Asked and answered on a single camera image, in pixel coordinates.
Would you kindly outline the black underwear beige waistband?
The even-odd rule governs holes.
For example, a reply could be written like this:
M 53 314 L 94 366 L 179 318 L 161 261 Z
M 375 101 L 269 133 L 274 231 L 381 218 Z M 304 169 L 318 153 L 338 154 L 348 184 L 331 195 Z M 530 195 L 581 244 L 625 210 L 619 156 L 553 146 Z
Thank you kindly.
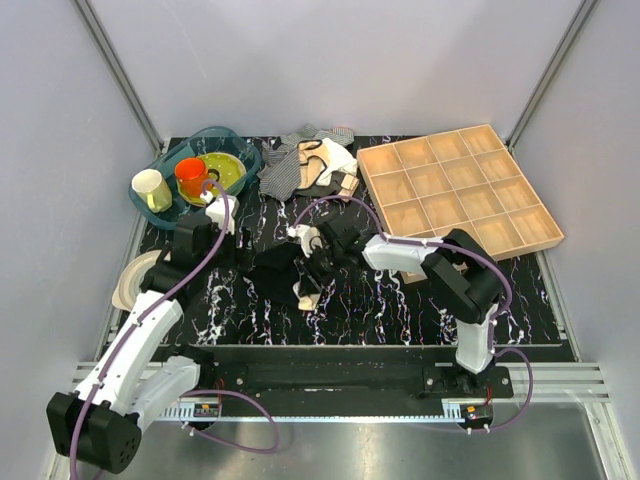
M 335 273 L 324 280 L 315 280 L 302 266 L 303 259 L 300 245 L 282 243 L 256 254 L 253 266 L 243 276 L 264 299 L 300 311 L 312 311 Z

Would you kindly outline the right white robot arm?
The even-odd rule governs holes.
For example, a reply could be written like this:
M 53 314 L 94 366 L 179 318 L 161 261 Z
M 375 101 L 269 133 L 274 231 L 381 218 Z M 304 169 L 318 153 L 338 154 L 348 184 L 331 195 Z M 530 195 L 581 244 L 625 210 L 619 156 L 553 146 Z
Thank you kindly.
M 300 306 L 317 299 L 337 270 L 347 265 L 424 275 L 456 320 L 455 387 L 470 397 L 488 387 L 487 368 L 494 357 L 490 330 L 500 297 L 510 297 L 510 285 L 497 263 L 466 231 L 454 228 L 443 237 L 420 239 L 353 229 L 338 234 L 324 223 L 296 225 L 288 235 L 302 250 L 295 260 L 300 279 L 293 287 Z

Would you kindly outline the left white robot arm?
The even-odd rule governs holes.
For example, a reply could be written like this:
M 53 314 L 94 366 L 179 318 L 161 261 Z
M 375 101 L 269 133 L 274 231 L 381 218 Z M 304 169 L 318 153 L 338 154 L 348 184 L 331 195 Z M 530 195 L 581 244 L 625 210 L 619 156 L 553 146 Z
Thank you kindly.
M 47 404 L 54 446 L 68 458 L 70 478 L 78 478 L 79 463 L 121 473 L 145 430 L 171 403 L 214 388 L 213 357 L 195 347 L 177 348 L 150 379 L 141 375 L 182 318 L 197 282 L 213 268 L 247 266 L 253 252 L 250 232 L 227 220 L 189 216 L 179 222 L 103 357 L 72 392 L 58 392 Z

